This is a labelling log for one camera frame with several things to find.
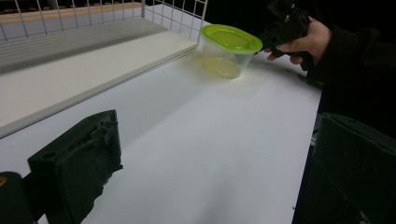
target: plastic container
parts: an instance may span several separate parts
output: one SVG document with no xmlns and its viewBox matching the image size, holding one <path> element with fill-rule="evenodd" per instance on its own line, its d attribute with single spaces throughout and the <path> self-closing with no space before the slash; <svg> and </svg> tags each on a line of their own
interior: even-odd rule
<svg viewBox="0 0 396 224">
<path fill-rule="evenodd" d="M 206 25 L 201 37 L 204 68 L 218 77 L 239 77 L 252 56 L 262 49 L 258 37 L 227 25 Z"/>
</svg>

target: metal wire grid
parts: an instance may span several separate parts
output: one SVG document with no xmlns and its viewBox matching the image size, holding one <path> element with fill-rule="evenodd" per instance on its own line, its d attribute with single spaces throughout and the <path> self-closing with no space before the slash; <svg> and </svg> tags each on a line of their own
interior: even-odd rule
<svg viewBox="0 0 396 224">
<path fill-rule="evenodd" d="M 13 10 L 5 9 L 6 1 L 14 1 Z M 30 0 L 33 7 L 21 7 L 26 1 L 0 0 L 0 44 L 134 18 L 145 18 L 199 41 L 207 5 L 207 0 L 82 0 L 82 4 L 78 0 L 49 0 L 47 4 Z"/>
</svg>

